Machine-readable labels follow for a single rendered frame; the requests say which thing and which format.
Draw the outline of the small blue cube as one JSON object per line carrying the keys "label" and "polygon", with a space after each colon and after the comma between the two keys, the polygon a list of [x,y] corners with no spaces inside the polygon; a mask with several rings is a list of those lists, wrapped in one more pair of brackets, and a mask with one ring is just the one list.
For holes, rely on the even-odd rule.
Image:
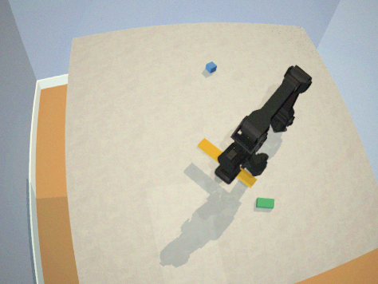
{"label": "small blue cube", "polygon": [[206,70],[209,72],[209,73],[213,73],[217,68],[217,65],[215,65],[215,63],[213,61],[211,61],[210,63],[207,63],[206,64]]}

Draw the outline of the green rectangular block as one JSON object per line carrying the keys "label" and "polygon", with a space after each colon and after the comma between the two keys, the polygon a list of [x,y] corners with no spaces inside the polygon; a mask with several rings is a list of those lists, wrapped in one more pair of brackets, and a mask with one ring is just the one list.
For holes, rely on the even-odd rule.
{"label": "green rectangular block", "polygon": [[268,208],[273,209],[274,208],[274,199],[269,199],[269,198],[265,199],[265,198],[258,197],[256,199],[256,207],[257,208],[262,207],[262,208],[266,208],[266,209],[268,209]]}

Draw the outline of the yellow bar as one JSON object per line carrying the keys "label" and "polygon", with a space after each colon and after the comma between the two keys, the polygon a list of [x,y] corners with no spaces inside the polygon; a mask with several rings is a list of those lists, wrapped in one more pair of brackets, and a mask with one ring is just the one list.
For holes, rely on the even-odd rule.
{"label": "yellow bar", "polygon": [[[205,138],[198,144],[198,147],[202,149],[207,155],[218,162],[218,157],[222,154],[222,151],[216,148],[211,142]],[[219,163],[219,162],[218,162]],[[252,185],[257,181],[250,173],[240,166],[240,173],[236,178],[240,179],[246,186],[252,187]]]}

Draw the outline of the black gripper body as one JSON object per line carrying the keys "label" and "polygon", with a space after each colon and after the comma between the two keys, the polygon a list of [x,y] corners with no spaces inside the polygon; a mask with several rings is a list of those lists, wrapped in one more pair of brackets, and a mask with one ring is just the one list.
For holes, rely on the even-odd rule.
{"label": "black gripper body", "polygon": [[226,171],[225,169],[221,168],[219,165],[219,167],[215,170],[215,174],[226,184],[231,184],[232,181],[238,175],[237,172],[240,169],[240,165],[245,163],[250,158],[250,156],[251,154],[247,155],[247,157],[232,172]]}

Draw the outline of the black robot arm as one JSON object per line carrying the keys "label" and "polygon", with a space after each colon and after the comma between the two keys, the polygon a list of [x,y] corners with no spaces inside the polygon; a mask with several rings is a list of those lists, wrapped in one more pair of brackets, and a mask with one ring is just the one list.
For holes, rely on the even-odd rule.
{"label": "black robot arm", "polygon": [[269,156],[264,152],[256,152],[267,139],[270,125],[274,133],[286,132],[295,118],[293,106],[299,93],[304,93],[311,84],[312,77],[298,65],[289,67],[273,96],[263,107],[246,116],[230,136],[234,143],[218,157],[220,167],[232,172],[251,154],[241,168],[246,168],[253,176],[261,175],[267,167]]}

